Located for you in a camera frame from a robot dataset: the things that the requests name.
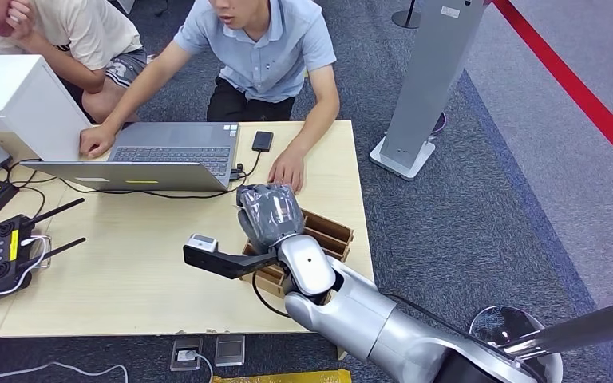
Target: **man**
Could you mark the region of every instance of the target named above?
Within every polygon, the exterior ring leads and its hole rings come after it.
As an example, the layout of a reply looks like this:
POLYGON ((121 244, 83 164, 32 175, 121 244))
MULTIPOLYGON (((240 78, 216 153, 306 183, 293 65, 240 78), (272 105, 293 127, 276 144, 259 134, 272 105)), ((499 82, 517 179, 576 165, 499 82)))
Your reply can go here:
POLYGON ((147 65, 137 29, 107 0, 0 0, 0 54, 24 53, 42 55, 97 123, 147 65))
POLYGON ((196 0, 173 41, 125 93, 104 124, 81 134, 81 153, 106 152, 126 119, 204 49, 226 65, 215 79, 209 121, 290 120, 305 68, 316 105, 274 162, 270 182, 303 185, 303 158, 339 113, 335 56, 321 7, 309 0, 196 0))

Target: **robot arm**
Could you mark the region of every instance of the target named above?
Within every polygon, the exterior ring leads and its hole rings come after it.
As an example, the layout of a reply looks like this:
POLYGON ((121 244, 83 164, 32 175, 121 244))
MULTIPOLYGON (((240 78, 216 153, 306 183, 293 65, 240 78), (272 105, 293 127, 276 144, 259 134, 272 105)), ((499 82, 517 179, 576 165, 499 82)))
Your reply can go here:
POLYGON ((280 264, 287 278, 287 313, 297 323, 379 366, 395 381, 426 383, 535 383, 515 363, 470 340, 434 329, 404 314, 396 302, 303 234, 302 212, 288 187, 254 185, 239 190, 239 221, 260 253, 226 255, 217 242, 193 235, 187 264, 237 278, 280 264))

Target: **laptop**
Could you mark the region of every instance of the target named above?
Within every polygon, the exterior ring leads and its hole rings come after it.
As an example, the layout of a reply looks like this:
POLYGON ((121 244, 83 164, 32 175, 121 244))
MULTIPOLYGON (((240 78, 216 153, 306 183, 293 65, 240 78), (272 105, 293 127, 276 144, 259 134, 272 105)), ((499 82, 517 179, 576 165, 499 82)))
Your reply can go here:
POLYGON ((23 161, 21 165, 101 191, 227 190, 238 124, 138 122, 117 135, 106 161, 23 161))

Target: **man's arm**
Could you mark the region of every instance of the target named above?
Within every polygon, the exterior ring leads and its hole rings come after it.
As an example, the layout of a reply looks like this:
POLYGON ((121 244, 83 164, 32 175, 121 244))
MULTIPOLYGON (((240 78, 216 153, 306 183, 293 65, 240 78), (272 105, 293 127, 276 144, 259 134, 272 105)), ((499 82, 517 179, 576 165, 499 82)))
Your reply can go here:
POLYGON ((96 158, 111 148, 116 134, 128 117, 163 88, 191 56, 176 42, 168 44, 163 53, 150 62, 132 82, 105 122, 81 132, 81 154, 96 158))
POLYGON ((309 72, 316 105, 306 116, 302 130, 276 159, 269 171, 269 181, 288 184, 299 192, 304 184, 304 156, 326 134, 339 114, 339 93, 332 65, 309 72))
POLYGON ((295 192, 299 192, 304 183, 304 156, 326 134, 339 113, 339 94, 332 69, 336 57, 321 14, 304 35, 302 55, 309 71, 316 105, 306 117, 302 130, 276 159, 269 172, 270 182, 289 184, 295 192))
POLYGON ((286 149, 302 156, 326 134, 339 114, 339 93, 334 82, 332 65, 309 72, 309 79, 316 96, 316 105, 306 116, 302 130, 286 149))
POLYGON ((191 53, 171 41, 137 76, 102 126, 116 134, 128 117, 163 88, 191 57, 191 53))
POLYGON ((39 32, 33 31, 20 41, 22 48, 40 54, 55 74, 88 93, 99 93, 105 85, 105 69, 90 70, 73 57, 52 46, 39 32))

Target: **white t-shirt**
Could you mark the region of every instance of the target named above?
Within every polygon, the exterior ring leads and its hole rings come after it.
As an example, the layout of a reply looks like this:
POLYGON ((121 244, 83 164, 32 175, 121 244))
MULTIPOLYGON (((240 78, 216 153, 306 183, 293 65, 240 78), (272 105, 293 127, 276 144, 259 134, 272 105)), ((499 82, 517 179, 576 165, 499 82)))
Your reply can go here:
MULTIPOLYGON (((105 68, 119 54, 142 48, 137 28, 108 0, 30 2, 36 31, 90 70, 105 68)), ((12 39, 0 36, 0 54, 23 53, 12 39)))

